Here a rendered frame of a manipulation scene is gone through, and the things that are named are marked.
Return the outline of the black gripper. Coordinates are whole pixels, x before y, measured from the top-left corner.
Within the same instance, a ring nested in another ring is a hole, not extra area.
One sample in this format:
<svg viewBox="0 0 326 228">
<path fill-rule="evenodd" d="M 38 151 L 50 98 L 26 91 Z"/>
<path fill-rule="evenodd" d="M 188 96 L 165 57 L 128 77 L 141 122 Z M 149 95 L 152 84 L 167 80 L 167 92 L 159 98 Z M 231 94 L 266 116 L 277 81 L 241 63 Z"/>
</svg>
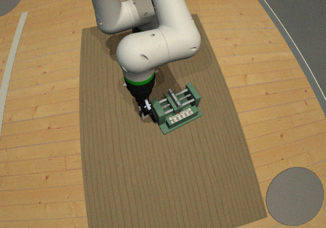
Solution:
<svg viewBox="0 0 326 228">
<path fill-rule="evenodd" d="M 148 118 L 149 114 L 151 113 L 151 110 L 153 109 L 153 106 L 149 104 L 149 95 L 151 94 L 151 92 L 152 90 L 143 95 L 136 95 L 130 92 L 131 95 L 136 98 L 136 102 L 139 106 L 139 113 L 141 113 L 142 119 Z"/>
</svg>

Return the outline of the green bench vise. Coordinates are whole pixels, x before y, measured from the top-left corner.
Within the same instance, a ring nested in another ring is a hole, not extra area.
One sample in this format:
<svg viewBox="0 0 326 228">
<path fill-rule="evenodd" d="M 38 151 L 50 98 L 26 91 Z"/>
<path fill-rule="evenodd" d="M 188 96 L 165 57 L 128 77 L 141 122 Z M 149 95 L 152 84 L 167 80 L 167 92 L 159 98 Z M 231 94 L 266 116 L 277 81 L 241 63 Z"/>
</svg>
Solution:
<svg viewBox="0 0 326 228">
<path fill-rule="evenodd" d="M 200 99 L 195 87 L 188 83 L 176 94 L 169 89 L 163 100 L 150 100 L 153 109 L 149 115 L 165 135 L 203 115 L 198 108 Z"/>
</svg>

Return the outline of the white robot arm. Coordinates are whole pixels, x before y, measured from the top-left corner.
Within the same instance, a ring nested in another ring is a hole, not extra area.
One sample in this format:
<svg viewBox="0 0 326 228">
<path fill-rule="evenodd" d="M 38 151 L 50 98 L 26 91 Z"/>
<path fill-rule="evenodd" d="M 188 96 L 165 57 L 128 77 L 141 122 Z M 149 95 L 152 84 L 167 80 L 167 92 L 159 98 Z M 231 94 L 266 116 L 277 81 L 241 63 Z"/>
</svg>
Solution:
<svg viewBox="0 0 326 228">
<path fill-rule="evenodd" d="M 190 58 L 200 48 L 200 33 L 185 0 L 92 0 L 92 4 L 101 32 L 111 35 L 134 28 L 116 50 L 123 86 L 131 93 L 148 93 L 159 72 L 156 67 Z"/>
</svg>

